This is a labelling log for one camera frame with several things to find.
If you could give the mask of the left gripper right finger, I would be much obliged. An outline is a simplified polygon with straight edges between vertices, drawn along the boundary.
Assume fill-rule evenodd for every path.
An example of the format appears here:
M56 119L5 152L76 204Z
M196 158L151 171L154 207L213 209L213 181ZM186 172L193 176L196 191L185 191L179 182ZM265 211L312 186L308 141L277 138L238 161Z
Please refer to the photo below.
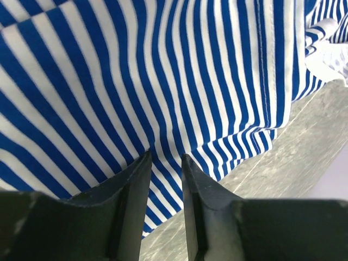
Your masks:
M189 260L347 260L347 202L241 198L182 156Z

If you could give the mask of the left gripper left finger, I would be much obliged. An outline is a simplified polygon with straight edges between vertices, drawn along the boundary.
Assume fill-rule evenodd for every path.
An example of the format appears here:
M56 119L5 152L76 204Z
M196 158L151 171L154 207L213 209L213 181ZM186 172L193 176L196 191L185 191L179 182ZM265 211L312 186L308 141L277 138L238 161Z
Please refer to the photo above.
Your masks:
M1 260L138 260L152 157L149 152L68 200L1 192Z

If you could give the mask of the blue white striped tank top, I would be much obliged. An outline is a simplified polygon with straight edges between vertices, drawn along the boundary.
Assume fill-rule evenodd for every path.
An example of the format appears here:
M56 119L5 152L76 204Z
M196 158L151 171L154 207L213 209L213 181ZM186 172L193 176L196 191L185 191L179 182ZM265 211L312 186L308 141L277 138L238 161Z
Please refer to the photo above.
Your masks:
M1 1L1 188L70 198L152 154L143 236L347 82L347 1Z

